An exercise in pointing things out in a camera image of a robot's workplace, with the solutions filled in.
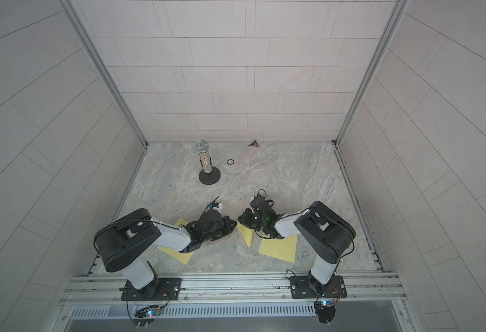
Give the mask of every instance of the wire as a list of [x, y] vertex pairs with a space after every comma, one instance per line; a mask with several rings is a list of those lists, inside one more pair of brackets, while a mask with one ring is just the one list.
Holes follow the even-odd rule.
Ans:
[[293, 273], [293, 275], [294, 275], [295, 277], [297, 276], [296, 274], [294, 274], [294, 272], [293, 272], [293, 271], [291, 271], [291, 270], [286, 270], [286, 279], [289, 279], [289, 278], [287, 277], [287, 271], [289, 271], [289, 272]]
[[259, 234], [258, 234], [258, 232], [257, 232], [255, 229], [254, 229], [254, 233], [256, 233], [256, 235], [257, 235], [258, 237], [260, 237], [260, 238], [264, 238], [264, 239], [266, 239], [266, 240], [272, 239], [272, 237], [263, 237], [263, 236], [259, 235]]

